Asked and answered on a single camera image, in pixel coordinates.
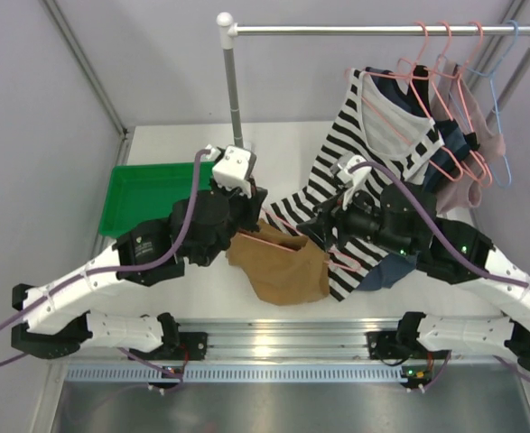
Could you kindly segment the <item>tan tank top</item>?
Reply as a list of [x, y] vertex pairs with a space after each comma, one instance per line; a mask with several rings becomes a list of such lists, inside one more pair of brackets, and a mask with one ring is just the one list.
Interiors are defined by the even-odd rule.
[[288, 235], [264, 220], [259, 232], [237, 233], [226, 252], [256, 296], [277, 306], [317, 302], [330, 295], [329, 256], [303, 235]]

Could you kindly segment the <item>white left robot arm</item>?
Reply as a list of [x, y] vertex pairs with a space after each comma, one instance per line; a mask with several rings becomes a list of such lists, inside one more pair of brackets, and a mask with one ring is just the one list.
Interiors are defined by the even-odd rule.
[[119, 236], [74, 272], [41, 287], [14, 286], [13, 307], [23, 316], [11, 329], [12, 347], [47, 360], [88, 347], [126, 349], [144, 360], [172, 358], [183, 344], [171, 314], [127, 318], [96, 307], [123, 292], [140, 293], [180, 278], [187, 264], [208, 267], [237, 233], [258, 230], [268, 192], [254, 182], [248, 186], [245, 194], [212, 182], [175, 202], [169, 216]]

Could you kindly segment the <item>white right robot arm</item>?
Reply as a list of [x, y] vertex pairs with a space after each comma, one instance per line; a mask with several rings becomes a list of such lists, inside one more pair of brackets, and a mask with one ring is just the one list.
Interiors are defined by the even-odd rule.
[[435, 197], [408, 184], [387, 186], [379, 200], [354, 193], [315, 206], [297, 228], [323, 250], [366, 241], [397, 257], [413, 256], [428, 277], [469, 291], [499, 318], [446, 318], [408, 311], [395, 331], [370, 337], [372, 356], [417, 358], [490, 355], [530, 372], [530, 275], [511, 263], [477, 228], [435, 215]]

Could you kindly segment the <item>black white striped tank top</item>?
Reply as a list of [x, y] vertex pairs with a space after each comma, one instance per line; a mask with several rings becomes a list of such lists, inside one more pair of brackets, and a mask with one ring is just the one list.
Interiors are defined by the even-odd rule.
[[444, 140], [435, 121], [403, 109], [365, 69], [348, 71], [348, 89], [314, 159], [304, 187], [266, 207], [265, 220], [281, 231], [313, 217], [313, 208], [337, 192], [330, 167], [348, 152], [387, 167], [400, 180], [423, 185], [429, 160]]

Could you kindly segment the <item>pink hanger with navy top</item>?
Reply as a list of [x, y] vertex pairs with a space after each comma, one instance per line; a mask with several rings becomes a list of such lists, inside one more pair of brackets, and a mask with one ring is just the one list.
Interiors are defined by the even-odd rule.
[[427, 185], [436, 186], [445, 178], [447, 181], [456, 183], [460, 181], [464, 175], [462, 163], [464, 159], [470, 154], [471, 148], [467, 144], [466, 137], [460, 131], [457, 122], [450, 113], [449, 108], [442, 101], [441, 93], [435, 82], [430, 83], [432, 75], [438, 75], [439, 61], [435, 63], [433, 69], [428, 69], [421, 64], [423, 54], [426, 52], [429, 43], [429, 33], [427, 26], [424, 23], [416, 22], [423, 30], [423, 45], [413, 62], [405, 58], [401, 58], [397, 65], [399, 67], [401, 62], [409, 63], [410, 70], [405, 77], [405, 81], [410, 89], [409, 95], [417, 102], [420, 107], [419, 114], [431, 118], [431, 108], [429, 105], [428, 91], [432, 87], [434, 94], [438, 97], [438, 101], [442, 104], [443, 110], [446, 112], [448, 119], [441, 121], [436, 126], [439, 127], [439, 136], [446, 142], [429, 160], [429, 165], [433, 167], [436, 174], [433, 174]]

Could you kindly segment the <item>navy blue tank top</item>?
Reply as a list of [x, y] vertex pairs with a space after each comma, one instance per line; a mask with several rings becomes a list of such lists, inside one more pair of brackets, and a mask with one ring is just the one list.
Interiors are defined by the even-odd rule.
[[[418, 113], [420, 107], [417, 102], [409, 95], [409, 88], [404, 93], [393, 78], [373, 76], [372, 79], [381, 93], [389, 100], [413, 115], [425, 117], [425, 115]], [[442, 118], [441, 115], [432, 116], [435, 118], [436, 124], [446, 120]], [[442, 178], [442, 181], [436, 186], [427, 185], [426, 182], [433, 174], [436, 174], [435, 169], [427, 164], [423, 182], [424, 191], [438, 192], [445, 186], [449, 185], [449, 181], [447, 181], [445, 178]], [[414, 256], [402, 257], [391, 253], [383, 258], [381, 262], [367, 274], [365, 279], [358, 285], [358, 290], [372, 291], [379, 289], [390, 289], [398, 281], [402, 280], [407, 274], [411, 273], [415, 269], [415, 264], [416, 258]]]

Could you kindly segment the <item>dusty pink tank top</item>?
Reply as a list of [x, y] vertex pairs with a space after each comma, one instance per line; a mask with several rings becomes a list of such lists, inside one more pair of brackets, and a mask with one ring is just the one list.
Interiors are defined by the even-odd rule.
[[458, 76], [459, 72], [456, 62], [445, 62], [431, 101], [431, 114], [437, 125], [448, 123], [449, 131], [442, 132], [445, 147], [456, 158], [465, 156], [460, 161], [462, 168], [452, 169], [456, 181], [441, 176], [434, 182], [436, 170], [426, 175], [427, 186], [436, 194], [439, 213], [456, 207], [478, 207], [482, 191], [497, 183], [493, 167], [506, 153], [503, 134], [489, 128], [478, 101]]

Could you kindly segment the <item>green plastic tray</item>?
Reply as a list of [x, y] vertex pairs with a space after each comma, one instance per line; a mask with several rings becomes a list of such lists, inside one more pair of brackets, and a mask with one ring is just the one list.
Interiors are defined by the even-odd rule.
[[116, 166], [109, 179], [98, 233], [113, 239], [138, 224], [167, 217], [191, 194], [191, 162]]

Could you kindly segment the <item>metal clothes rack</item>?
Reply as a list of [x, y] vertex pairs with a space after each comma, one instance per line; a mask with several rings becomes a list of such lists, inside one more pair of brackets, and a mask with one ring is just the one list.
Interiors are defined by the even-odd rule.
[[[525, 36], [530, 38], [530, 24], [496, 24], [478, 26], [476, 24], [463, 25], [420, 25], [420, 24], [391, 24], [391, 25], [244, 25], [235, 21], [231, 14], [222, 12], [217, 16], [220, 45], [224, 55], [224, 66], [228, 87], [229, 111], [233, 130], [234, 144], [242, 146], [244, 137], [240, 114], [237, 73], [234, 56], [234, 41], [240, 36], [484, 36], [508, 37]], [[497, 120], [497, 113], [504, 108], [518, 87], [520, 81], [530, 68], [530, 44], [523, 58], [519, 61], [505, 88], [499, 95], [495, 108], [488, 116], [489, 121]]]

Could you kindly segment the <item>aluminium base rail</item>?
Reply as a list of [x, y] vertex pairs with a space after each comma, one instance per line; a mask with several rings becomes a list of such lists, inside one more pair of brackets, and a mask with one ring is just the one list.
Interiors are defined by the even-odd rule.
[[371, 360], [366, 333], [396, 327], [395, 322], [365, 319], [189, 322], [183, 332], [209, 335], [202, 361], [146, 361], [93, 348], [53, 361], [51, 367], [67, 382], [143, 384], [160, 391], [196, 383], [394, 383], [423, 390], [450, 362], [516, 365], [490, 355], [454, 353], [428, 353], [426, 359], [395, 364]]

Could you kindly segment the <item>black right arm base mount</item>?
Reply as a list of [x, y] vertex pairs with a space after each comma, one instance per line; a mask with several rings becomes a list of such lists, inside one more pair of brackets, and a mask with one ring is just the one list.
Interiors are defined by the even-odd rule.
[[366, 333], [366, 340], [368, 356], [371, 360], [395, 364], [427, 358], [427, 352], [424, 349], [399, 343], [396, 340], [395, 331], [370, 331]]

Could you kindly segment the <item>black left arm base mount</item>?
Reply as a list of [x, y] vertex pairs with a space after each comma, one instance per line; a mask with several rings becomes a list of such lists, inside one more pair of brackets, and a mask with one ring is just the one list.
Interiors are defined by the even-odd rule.
[[205, 332], [180, 332], [180, 344], [175, 347], [161, 346], [145, 353], [130, 349], [129, 353], [146, 361], [202, 361], [208, 349], [208, 337]]

